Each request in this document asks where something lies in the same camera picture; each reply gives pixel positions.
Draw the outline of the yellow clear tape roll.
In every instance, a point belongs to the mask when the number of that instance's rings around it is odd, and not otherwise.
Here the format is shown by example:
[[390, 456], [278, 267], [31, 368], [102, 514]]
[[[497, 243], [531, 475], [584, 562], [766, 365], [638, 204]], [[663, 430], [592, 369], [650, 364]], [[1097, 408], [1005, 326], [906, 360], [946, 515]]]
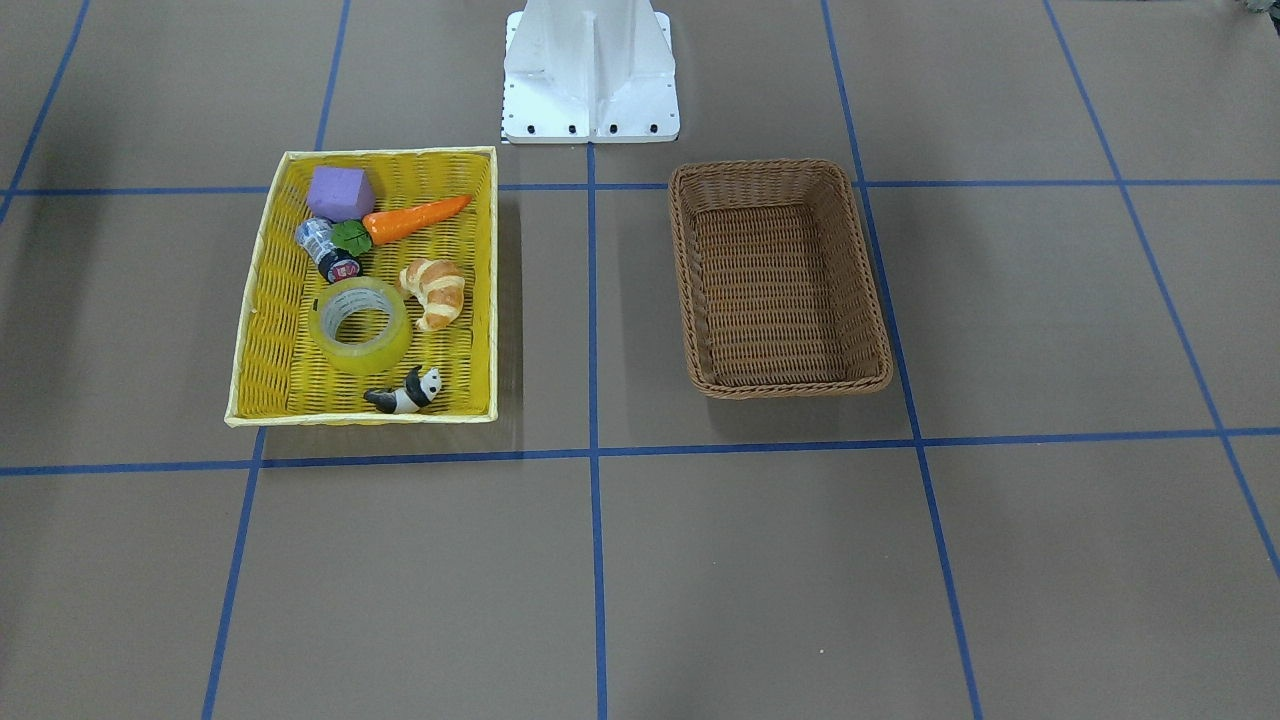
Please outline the yellow clear tape roll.
[[303, 310], [319, 357], [338, 372], [389, 372], [410, 350], [412, 329], [404, 301], [385, 281], [361, 275], [337, 282]]

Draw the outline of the brown wicker basket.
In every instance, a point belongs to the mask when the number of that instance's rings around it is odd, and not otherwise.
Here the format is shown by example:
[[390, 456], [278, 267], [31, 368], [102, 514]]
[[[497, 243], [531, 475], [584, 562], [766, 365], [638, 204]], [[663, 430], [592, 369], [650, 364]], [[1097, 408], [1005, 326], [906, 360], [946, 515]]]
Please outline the brown wicker basket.
[[710, 398], [872, 395], [895, 363], [852, 182], [824, 159], [704, 161], [668, 182], [684, 350]]

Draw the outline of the toy croissant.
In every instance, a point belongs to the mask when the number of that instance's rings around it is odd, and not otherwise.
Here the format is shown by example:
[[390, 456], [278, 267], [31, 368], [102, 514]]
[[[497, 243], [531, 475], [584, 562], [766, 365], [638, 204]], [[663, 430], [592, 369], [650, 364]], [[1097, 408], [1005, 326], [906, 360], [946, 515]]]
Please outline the toy croissant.
[[422, 315], [416, 329], [433, 333], [447, 328], [465, 307], [466, 279], [460, 266], [448, 259], [421, 258], [399, 270], [396, 286], [404, 299], [416, 299]]

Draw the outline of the toy panda figure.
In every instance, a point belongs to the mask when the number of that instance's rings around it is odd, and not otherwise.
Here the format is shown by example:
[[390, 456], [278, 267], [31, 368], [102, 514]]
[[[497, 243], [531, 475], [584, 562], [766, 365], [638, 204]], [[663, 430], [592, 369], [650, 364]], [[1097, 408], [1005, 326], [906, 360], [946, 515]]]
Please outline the toy panda figure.
[[364, 401], [376, 411], [388, 415], [417, 414], [436, 398], [442, 389], [442, 374], [436, 366], [426, 370], [413, 366], [393, 389], [366, 389]]

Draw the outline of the orange toy carrot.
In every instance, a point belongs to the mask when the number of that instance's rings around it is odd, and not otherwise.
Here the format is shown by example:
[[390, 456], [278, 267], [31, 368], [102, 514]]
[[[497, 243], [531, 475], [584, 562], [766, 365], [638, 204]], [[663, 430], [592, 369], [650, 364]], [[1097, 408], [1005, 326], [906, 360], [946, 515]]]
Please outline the orange toy carrot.
[[332, 225], [330, 241], [339, 250], [358, 258], [371, 249], [406, 240], [417, 231], [458, 215], [472, 200], [471, 195], [461, 195], [412, 208], [374, 211], [358, 220], [338, 222]]

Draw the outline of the purple foam block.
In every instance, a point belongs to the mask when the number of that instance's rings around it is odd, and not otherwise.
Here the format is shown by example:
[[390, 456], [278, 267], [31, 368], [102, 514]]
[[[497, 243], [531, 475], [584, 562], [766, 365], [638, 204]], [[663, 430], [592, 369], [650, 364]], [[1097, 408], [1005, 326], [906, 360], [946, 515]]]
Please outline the purple foam block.
[[339, 223], [374, 213], [376, 196], [366, 170], [320, 165], [311, 174], [305, 202], [315, 217]]

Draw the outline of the small clear bottle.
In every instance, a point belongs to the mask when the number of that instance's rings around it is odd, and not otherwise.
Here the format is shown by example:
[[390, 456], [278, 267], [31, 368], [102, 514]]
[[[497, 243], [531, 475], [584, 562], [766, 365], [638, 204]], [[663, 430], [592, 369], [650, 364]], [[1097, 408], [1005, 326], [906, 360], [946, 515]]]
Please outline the small clear bottle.
[[334, 242], [334, 225], [319, 217], [308, 218], [294, 229], [294, 242], [307, 254], [319, 275], [335, 284], [364, 274], [364, 269], [349, 251]]

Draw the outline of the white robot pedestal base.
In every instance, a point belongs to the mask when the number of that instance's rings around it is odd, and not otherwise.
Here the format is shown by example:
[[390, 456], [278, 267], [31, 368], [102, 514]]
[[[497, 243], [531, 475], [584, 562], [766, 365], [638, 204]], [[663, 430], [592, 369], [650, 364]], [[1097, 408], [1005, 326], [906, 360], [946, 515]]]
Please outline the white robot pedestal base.
[[527, 1], [506, 18], [508, 143], [667, 143], [681, 133], [671, 19], [649, 1]]

